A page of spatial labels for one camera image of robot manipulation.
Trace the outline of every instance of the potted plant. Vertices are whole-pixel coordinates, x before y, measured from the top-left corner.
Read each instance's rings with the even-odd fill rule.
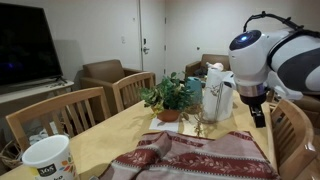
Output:
[[[193,104],[193,91],[180,83],[177,73],[164,76],[161,83],[152,88],[142,88],[140,97],[145,107],[151,107],[154,116],[162,121],[174,121],[179,114]]]

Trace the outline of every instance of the chair back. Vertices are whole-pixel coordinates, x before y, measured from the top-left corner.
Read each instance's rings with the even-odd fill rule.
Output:
[[[153,87],[153,73],[142,72],[127,76],[112,85],[118,112],[138,103],[139,89]]]
[[[84,77],[114,83],[125,77],[120,60],[113,59],[83,65]]]
[[[282,179],[295,179],[317,156],[312,124],[299,107],[285,99],[276,105],[271,119],[279,174]]]
[[[14,112],[6,119],[21,150],[25,151],[30,142],[23,125],[40,121],[52,136],[50,122],[54,122],[58,134],[73,137],[96,124],[92,113],[95,109],[91,106],[94,102],[100,102],[105,119],[111,116],[103,88],[96,87],[55,96]]]

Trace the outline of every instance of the green plant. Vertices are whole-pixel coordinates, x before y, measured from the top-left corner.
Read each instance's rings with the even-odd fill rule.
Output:
[[[177,73],[164,76],[161,83],[152,88],[142,88],[140,97],[145,101],[145,107],[152,107],[155,114],[164,109],[173,109],[183,112],[193,104],[193,91],[180,83]]]

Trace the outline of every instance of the wooden dining table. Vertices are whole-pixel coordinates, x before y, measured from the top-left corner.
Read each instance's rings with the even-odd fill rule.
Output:
[[[201,137],[218,139],[230,131],[249,131],[274,169],[277,169],[271,130],[270,108],[262,104],[266,127],[256,128],[249,108],[239,95],[233,94],[231,117],[212,124],[202,124]],[[70,140],[70,150],[80,179],[99,176],[110,162],[121,154],[135,149],[145,133],[159,132],[149,129],[152,121],[151,108],[145,108],[141,101],[132,107],[106,119]],[[196,136],[197,121],[193,115],[189,120],[179,120],[179,133]],[[21,165],[0,176],[1,180],[33,179],[28,167]]]

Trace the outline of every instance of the plant pot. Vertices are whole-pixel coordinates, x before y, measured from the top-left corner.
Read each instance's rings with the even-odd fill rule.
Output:
[[[179,118],[180,111],[165,109],[157,115],[157,118],[163,122],[173,122]]]

